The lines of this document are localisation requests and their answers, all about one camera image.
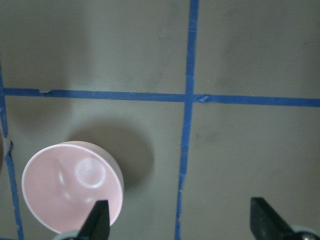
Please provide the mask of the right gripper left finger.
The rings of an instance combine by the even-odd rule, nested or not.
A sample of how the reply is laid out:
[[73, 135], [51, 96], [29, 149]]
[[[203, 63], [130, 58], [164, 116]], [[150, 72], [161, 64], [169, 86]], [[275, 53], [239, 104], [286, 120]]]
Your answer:
[[95, 202], [91, 212], [76, 236], [77, 240], [107, 240], [110, 235], [108, 200]]

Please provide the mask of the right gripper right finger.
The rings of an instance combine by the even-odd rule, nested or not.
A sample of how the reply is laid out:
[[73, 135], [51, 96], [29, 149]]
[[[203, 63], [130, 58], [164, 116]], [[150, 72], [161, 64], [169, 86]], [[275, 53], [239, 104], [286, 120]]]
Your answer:
[[300, 234], [262, 197], [250, 199], [250, 230], [256, 240], [299, 240]]

